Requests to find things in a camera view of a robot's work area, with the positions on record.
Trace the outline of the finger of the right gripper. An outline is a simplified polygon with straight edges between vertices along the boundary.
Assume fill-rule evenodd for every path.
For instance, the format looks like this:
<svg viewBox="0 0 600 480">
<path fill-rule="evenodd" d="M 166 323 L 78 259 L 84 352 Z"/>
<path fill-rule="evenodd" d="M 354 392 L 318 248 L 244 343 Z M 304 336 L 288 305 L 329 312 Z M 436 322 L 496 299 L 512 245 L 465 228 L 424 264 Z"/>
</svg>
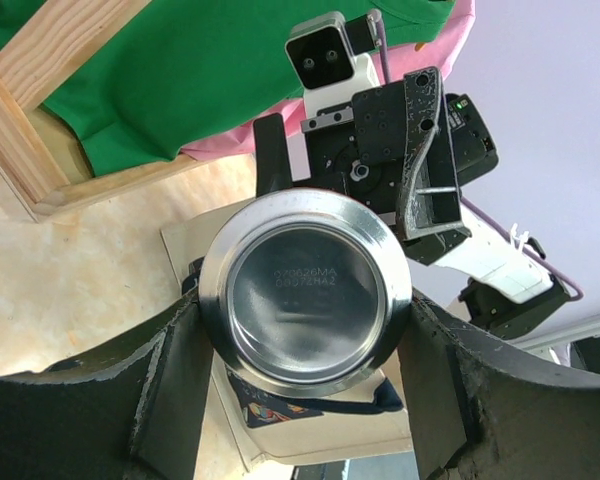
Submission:
<svg viewBox="0 0 600 480">
<path fill-rule="evenodd" d="M 396 202 L 396 225 L 406 240 L 463 226 L 446 100 L 440 71 L 403 77 L 406 148 Z"/>
<path fill-rule="evenodd" d="M 256 195 L 292 187 L 284 119 L 273 113 L 253 122 L 256 159 Z"/>
</svg>

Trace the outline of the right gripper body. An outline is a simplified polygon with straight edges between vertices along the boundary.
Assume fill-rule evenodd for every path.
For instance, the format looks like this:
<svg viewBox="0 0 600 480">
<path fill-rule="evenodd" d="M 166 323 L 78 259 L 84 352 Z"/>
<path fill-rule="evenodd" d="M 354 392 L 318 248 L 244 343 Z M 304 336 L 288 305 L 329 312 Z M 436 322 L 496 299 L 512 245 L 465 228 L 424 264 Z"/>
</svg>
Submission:
<svg viewBox="0 0 600 480">
<path fill-rule="evenodd" d="M 444 91 L 457 180 L 462 186 L 498 164 L 494 140 L 473 101 Z M 396 225 L 396 202 L 406 148 L 403 79 L 355 94 L 342 106 L 322 111 L 304 135 L 308 184 L 354 198 L 389 224 L 406 256 L 430 265 L 478 236 L 479 224 L 462 212 L 463 226 L 415 240 L 404 239 Z"/>
</svg>

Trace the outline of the red Coke can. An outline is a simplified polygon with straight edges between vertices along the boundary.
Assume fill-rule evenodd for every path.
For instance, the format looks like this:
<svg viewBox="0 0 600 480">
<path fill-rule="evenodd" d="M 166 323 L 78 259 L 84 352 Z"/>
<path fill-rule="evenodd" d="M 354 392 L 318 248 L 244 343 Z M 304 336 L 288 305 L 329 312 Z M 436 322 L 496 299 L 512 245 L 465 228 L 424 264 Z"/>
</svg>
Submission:
<svg viewBox="0 0 600 480">
<path fill-rule="evenodd" d="M 383 365 L 413 287 L 388 225 L 356 200 L 292 188 L 220 225 L 203 258 L 200 312 L 223 363 L 292 398 L 347 390 Z"/>
</svg>

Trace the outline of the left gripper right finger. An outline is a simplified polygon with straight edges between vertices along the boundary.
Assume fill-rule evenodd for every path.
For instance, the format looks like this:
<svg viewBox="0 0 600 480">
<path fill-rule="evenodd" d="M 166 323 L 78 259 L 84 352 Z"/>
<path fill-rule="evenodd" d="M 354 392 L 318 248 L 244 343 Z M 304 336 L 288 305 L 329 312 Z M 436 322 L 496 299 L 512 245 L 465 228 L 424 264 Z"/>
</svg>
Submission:
<svg viewBox="0 0 600 480">
<path fill-rule="evenodd" d="M 600 479 L 600 375 L 543 360 L 422 294 L 398 355 L 423 479 Z"/>
</svg>

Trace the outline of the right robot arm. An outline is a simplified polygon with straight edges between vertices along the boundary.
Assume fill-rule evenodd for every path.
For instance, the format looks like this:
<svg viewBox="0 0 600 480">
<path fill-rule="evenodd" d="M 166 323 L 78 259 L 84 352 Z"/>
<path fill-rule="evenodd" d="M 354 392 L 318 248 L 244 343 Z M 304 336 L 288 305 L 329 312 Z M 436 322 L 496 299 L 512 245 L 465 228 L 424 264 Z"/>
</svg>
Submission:
<svg viewBox="0 0 600 480">
<path fill-rule="evenodd" d="M 305 185 L 382 216 L 408 258 L 464 273 L 459 299 L 474 325 L 513 340 L 575 298 L 533 238 L 497 225 L 462 194 L 498 155 L 471 99 L 446 92 L 438 69 L 386 85 L 314 81 L 304 107 Z"/>
</svg>

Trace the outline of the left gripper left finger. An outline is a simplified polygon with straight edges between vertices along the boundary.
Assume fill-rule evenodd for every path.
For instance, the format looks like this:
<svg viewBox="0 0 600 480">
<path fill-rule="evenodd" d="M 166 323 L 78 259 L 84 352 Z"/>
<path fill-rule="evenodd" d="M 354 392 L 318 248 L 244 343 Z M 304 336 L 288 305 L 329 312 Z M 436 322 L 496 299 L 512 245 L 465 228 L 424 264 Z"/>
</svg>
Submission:
<svg viewBox="0 0 600 480">
<path fill-rule="evenodd" d="M 0 479 L 191 479 L 213 352 L 198 295 L 39 373 L 0 376 Z"/>
</svg>

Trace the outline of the beige canvas tote bag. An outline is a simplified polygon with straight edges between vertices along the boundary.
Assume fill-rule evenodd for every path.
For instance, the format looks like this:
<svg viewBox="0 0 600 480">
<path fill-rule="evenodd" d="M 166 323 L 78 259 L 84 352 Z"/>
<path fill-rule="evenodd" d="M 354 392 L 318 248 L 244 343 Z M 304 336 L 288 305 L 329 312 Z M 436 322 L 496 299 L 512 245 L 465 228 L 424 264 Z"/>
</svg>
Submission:
<svg viewBox="0 0 600 480">
<path fill-rule="evenodd" d="M 309 465 L 412 450 L 405 408 L 371 415 L 344 412 L 349 402 L 370 403 L 379 387 L 404 396 L 396 354 L 361 383 L 331 396 L 331 408 L 305 408 L 296 401 L 276 399 L 232 373 L 215 355 L 207 405 L 218 415 L 222 434 L 248 470 L 268 460 Z"/>
</svg>

